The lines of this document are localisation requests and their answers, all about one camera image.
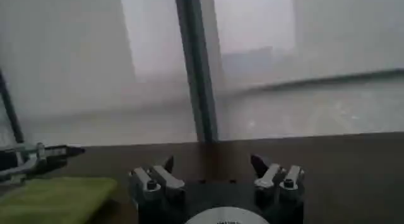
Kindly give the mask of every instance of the green cloth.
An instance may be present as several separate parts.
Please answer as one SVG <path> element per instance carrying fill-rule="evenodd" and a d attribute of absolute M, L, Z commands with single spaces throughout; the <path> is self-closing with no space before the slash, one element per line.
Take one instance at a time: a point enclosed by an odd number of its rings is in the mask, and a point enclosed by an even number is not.
<path fill-rule="evenodd" d="M 107 178 L 30 180 L 0 197 L 0 223 L 85 223 L 115 187 Z"/>

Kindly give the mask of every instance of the metal clamp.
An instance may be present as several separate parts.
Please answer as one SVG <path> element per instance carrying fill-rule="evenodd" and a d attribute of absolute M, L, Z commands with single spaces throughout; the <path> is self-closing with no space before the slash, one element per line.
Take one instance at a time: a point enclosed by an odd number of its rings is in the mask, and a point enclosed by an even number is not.
<path fill-rule="evenodd" d="M 150 169 L 150 175 L 165 188 L 165 193 L 168 198 L 176 198 L 184 194 L 185 182 L 183 180 L 176 179 L 162 166 L 153 166 Z"/>
<path fill-rule="evenodd" d="M 302 181 L 304 171 L 296 165 L 292 165 L 285 179 L 280 183 L 280 194 L 288 200 L 298 200 L 302 193 Z"/>
<path fill-rule="evenodd" d="M 149 177 L 146 171 L 139 167 L 129 173 L 129 193 L 136 204 L 154 201 L 161 198 L 161 185 Z"/>

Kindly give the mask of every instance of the wooden table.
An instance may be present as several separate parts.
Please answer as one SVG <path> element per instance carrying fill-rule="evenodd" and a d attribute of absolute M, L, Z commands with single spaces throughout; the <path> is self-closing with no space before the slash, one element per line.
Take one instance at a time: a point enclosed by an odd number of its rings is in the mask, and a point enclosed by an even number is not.
<path fill-rule="evenodd" d="M 127 172 L 174 155 L 185 180 L 254 179 L 249 154 L 306 171 L 306 223 L 404 223 L 404 133 L 93 147 L 48 176 L 111 177 L 119 187 L 92 223 L 137 223 Z"/>

